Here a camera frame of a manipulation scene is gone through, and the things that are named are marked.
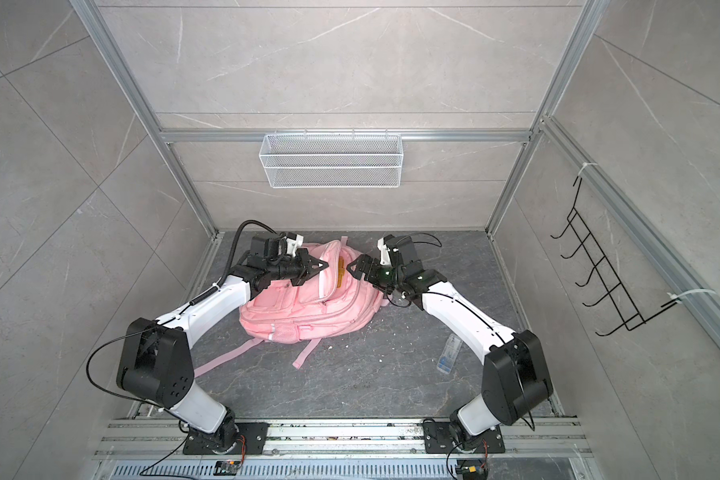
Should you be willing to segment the clear plastic eraser box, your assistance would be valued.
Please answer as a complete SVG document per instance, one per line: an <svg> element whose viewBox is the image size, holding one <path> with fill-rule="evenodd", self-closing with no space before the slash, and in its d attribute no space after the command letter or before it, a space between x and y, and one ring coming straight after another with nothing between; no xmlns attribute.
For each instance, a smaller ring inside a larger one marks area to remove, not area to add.
<svg viewBox="0 0 720 480"><path fill-rule="evenodd" d="M443 351L437 362L437 370L443 374L450 374L453 370L463 342L455 334L447 339Z"/></svg>

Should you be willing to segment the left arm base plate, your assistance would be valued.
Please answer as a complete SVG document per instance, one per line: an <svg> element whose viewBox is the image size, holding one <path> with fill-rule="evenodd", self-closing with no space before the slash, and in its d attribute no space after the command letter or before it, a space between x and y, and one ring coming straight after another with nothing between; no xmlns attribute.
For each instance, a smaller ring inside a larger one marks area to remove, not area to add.
<svg viewBox="0 0 720 480"><path fill-rule="evenodd" d="M183 446L184 455L259 455L263 453L269 424L265 422L227 423L215 433L194 428Z"/></svg>

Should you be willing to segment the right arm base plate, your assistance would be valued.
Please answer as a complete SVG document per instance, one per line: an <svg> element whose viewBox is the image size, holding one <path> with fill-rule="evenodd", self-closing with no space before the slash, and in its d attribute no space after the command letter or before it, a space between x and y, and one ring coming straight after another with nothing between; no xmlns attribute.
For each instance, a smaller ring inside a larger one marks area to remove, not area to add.
<svg viewBox="0 0 720 480"><path fill-rule="evenodd" d="M503 435L498 426L480 435L471 435L455 421L436 421L426 418L421 422L425 451L428 454L448 453L456 447L468 453L500 454L506 451Z"/></svg>

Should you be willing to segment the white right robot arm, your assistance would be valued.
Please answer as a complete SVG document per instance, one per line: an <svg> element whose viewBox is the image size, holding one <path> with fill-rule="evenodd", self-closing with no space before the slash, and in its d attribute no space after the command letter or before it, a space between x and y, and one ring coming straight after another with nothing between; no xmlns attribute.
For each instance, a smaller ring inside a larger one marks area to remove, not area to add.
<svg viewBox="0 0 720 480"><path fill-rule="evenodd" d="M385 294L400 293L440 320L481 361L480 392L450 417L450 431L458 444L521 419L535 426L533 409L549 399L554 387L541 341L533 332L517 332L494 320L443 274L423 269L420 261L384 263L363 254L347 270Z"/></svg>

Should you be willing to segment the pink school backpack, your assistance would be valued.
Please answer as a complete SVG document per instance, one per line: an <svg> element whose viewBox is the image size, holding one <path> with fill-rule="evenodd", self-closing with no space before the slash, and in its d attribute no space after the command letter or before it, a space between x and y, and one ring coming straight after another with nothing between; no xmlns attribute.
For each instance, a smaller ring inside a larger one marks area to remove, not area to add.
<svg viewBox="0 0 720 480"><path fill-rule="evenodd" d="M239 310L239 321L252 336L242 346L195 369L197 377L221 366L263 343L296 344L305 341L293 366L301 368L321 340L348 334L365 327L387 304L381 291L370 283L354 279L346 270L360 252L341 237L324 244L308 243L313 257L327 261L329 267L301 286L278 280ZM345 262L342 287L336 288L337 264Z"/></svg>

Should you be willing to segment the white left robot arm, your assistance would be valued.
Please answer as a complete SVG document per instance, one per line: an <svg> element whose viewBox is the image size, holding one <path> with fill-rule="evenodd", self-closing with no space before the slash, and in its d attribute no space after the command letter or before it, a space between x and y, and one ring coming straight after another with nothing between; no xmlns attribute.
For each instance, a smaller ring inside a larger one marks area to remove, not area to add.
<svg viewBox="0 0 720 480"><path fill-rule="evenodd" d="M299 248L271 258L253 254L229 266L220 284L156 320L138 318L127 329L117 386L156 404L186 423L191 434L235 434L232 410L213 399L195 380L194 343L228 314L256 298L272 282L294 286L318 276L336 260L321 260Z"/></svg>

